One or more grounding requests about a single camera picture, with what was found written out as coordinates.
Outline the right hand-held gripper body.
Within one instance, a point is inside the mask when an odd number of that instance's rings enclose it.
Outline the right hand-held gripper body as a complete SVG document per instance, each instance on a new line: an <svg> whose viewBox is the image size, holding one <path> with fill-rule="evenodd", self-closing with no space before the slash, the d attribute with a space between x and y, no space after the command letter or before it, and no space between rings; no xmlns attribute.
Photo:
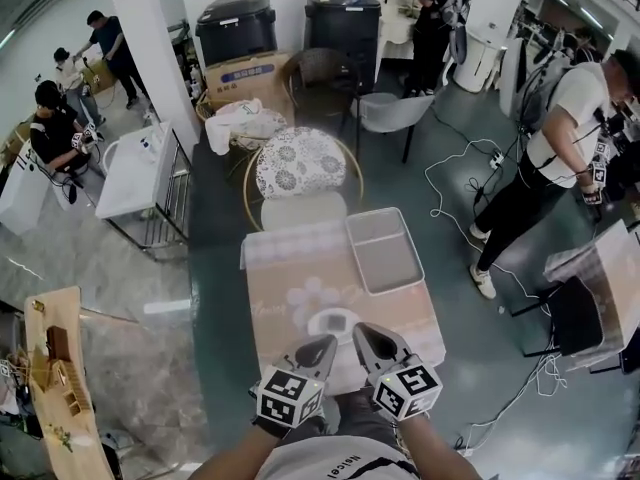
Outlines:
<svg viewBox="0 0 640 480"><path fill-rule="evenodd" d="M391 421L404 421L427 413L442 388L434 368L412 354L378 376L372 402Z"/></svg>

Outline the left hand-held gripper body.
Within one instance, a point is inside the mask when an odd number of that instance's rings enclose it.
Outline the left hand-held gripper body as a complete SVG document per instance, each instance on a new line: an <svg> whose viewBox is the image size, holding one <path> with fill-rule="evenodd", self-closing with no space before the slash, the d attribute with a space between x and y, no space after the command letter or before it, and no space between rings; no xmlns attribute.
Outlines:
<svg viewBox="0 0 640 480"><path fill-rule="evenodd" d="M292 353L267 366L250 392L256 414L287 429L295 429L321 411L329 372L304 366Z"/></svg>

